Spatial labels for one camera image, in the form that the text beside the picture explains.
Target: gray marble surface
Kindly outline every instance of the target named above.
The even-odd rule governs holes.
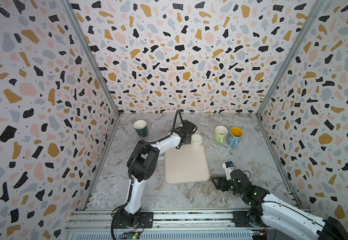
[[[270,154],[268,146],[253,115],[239,114],[182,114],[183,119],[193,122],[203,136],[210,177],[224,176],[222,164],[235,163],[236,168],[249,170],[250,181],[259,185],[280,199],[291,203],[281,175]],[[122,114],[109,154],[93,196],[87,208],[114,209],[123,204],[128,189],[126,163],[139,137],[133,123],[145,120],[149,135],[145,140],[152,141],[163,137],[169,131],[174,114],[135,113]],[[216,126],[225,126],[228,130],[240,127],[243,137],[237,149],[232,149],[226,141],[217,144],[214,141]],[[157,167],[147,180],[142,197],[142,208],[248,208],[240,197],[231,192],[216,190],[213,183],[193,182],[186,184],[167,184],[164,179],[164,155],[160,155]]]

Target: black cable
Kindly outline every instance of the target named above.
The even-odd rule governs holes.
[[[250,171],[248,171],[248,170],[244,170],[244,171],[242,171],[242,172],[248,172],[248,173],[250,173]],[[250,177],[251,177],[251,173],[250,173]],[[248,177],[248,178],[250,178],[250,177]]]

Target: light green mug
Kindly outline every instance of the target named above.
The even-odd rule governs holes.
[[[214,140],[217,143],[223,143],[224,139],[226,138],[226,135],[227,135],[227,128],[223,126],[218,126],[215,128]]]

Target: patterned wall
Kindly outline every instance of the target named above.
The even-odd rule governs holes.
[[[312,6],[72,0],[120,112],[256,112]]]
[[[56,1],[0,1],[0,239],[60,239],[113,122]]]
[[[260,118],[303,206],[348,231],[348,1],[327,1]]]

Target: mug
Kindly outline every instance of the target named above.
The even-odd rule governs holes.
[[[230,134],[228,135],[228,138],[226,142],[233,148],[236,149],[238,147],[238,143],[241,140],[241,137],[243,136],[242,129],[238,127],[233,127],[230,129]]]
[[[224,139],[226,138],[226,135],[227,135],[227,128],[223,126],[218,126],[215,128],[214,140],[217,143],[223,143]]]
[[[193,149],[197,149],[197,148],[200,148],[202,146],[202,136],[200,134],[193,134],[191,136],[191,144],[190,144],[190,147],[193,148]]]
[[[146,124],[146,121],[144,120],[138,120],[134,123],[134,129],[135,132],[138,133],[138,136],[140,137],[146,137],[148,135],[148,126]]]

